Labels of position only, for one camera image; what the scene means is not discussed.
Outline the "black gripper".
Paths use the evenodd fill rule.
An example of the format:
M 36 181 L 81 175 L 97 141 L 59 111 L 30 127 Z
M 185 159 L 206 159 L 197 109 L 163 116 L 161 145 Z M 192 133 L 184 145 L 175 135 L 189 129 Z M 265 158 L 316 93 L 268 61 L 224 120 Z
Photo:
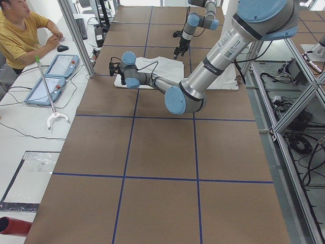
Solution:
M 121 84 L 122 85 L 126 85 L 126 82 L 125 82 L 125 76 L 124 76 L 124 71 L 121 67 L 118 67 L 117 68 L 117 72 L 118 74 L 121 76 Z
M 190 46 L 190 40 L 181 38 L 179 42 L 179 47 L 176 47 L 174 50 L 174 59 L 177 59 L 178 55 L 181 54 L 183 57 Z

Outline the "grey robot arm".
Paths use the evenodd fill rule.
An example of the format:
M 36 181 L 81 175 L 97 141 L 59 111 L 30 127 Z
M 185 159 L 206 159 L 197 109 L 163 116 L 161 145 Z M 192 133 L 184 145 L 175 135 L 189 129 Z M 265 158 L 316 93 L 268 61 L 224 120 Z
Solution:
M 127 88 L 147 85 L 161 91 L 165 106 L 172 114 L 198 112 L 206 104 L 205 90 L 248 44 L 286 39 L 297 33 L 299 8 L 299 1 L 238 1 L 229 29 L 195 70 L 179 83 L 141 72 L 131 51 L 125 52 L 120 62 L 109 64 L 110 75 L 119 74 Z
M 205 9 L 205 15 L 199 15 L 195 12 L 190 12 L 190 7 L 188 7 L 186 13 L 186 21 L 182 30 L 175 31 L 173 33 L 173 38 L 180 38 L 179 46 L 174 50 L 174 59 L 177 59 L 178 55 L 184 56 L 190 47 L 190 42 L 197 27 L 203 29 L 216 30 L 219 21 L 216 17 L 216 8 L 218 7 L 220 1 L 215 0 L 193 0 L 188 1 L 190 5 L 197 7 L 202 7 Z

